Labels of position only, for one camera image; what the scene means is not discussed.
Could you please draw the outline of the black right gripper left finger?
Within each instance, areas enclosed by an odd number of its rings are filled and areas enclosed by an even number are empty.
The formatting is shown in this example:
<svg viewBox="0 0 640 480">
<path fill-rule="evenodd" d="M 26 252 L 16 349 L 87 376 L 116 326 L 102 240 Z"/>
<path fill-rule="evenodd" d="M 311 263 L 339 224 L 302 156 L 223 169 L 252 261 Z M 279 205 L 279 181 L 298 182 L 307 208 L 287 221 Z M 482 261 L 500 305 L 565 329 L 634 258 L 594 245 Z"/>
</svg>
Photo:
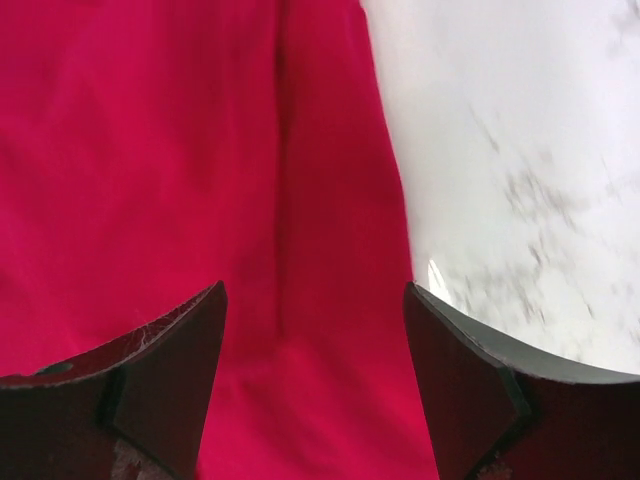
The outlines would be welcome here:
<svg viewBox="0 0 640 480">
<path fill-rule="evenodd" d="M 93 350 L 3 377 L 2 478 L 194 478 L 226 311 L 218 282 Z"/>
</svg>

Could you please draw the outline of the bright red t-shirt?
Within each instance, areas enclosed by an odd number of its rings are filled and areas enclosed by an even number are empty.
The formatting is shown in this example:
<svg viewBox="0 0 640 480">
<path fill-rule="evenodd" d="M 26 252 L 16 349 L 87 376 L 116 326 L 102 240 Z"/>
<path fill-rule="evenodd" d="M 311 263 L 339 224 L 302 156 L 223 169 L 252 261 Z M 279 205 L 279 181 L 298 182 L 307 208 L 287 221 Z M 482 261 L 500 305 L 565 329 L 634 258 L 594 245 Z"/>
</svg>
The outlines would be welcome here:
<svg viewBox="0 0 640 480">
<path fill-rule="evenodd" d="M 433 479 L 356 1 L 1 5 L 1 371 L 222 281 L 203 479 Z"/>
</svg>

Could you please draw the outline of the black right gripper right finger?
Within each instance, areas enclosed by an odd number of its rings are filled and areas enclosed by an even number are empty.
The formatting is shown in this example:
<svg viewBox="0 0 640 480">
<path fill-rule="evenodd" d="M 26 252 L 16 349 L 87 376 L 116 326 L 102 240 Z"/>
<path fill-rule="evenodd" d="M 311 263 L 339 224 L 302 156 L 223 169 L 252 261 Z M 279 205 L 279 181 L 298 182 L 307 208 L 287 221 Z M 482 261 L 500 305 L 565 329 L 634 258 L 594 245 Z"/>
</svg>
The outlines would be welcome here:
<svg viewBox="0 0 640 480">
<path fill-rule="evenodd" d="M 404 320 L 443 479 L 635 479 L 639 378 L 535 348 L 416 284 Z"/>
</svg>

